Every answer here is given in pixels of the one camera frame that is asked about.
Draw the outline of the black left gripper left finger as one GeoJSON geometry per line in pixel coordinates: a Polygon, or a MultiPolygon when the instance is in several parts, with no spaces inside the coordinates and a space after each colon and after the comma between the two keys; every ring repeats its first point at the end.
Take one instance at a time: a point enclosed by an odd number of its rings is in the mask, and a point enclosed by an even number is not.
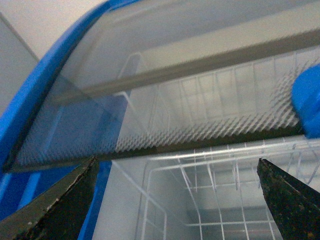
{"type": "Polygon", "coordinates": [[[96,157],[0,222],[2,240],[76,240],[94,198],[96,157]]]}

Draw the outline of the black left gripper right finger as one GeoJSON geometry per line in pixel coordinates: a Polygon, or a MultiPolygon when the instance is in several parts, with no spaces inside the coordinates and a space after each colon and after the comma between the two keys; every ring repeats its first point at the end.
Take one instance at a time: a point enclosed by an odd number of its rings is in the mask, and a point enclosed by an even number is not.
{"type": "Polygon", "coordinates": [[[263,197],[284,240],[320,238],[320,193],[267,159],[257,165],[263,197]]]}

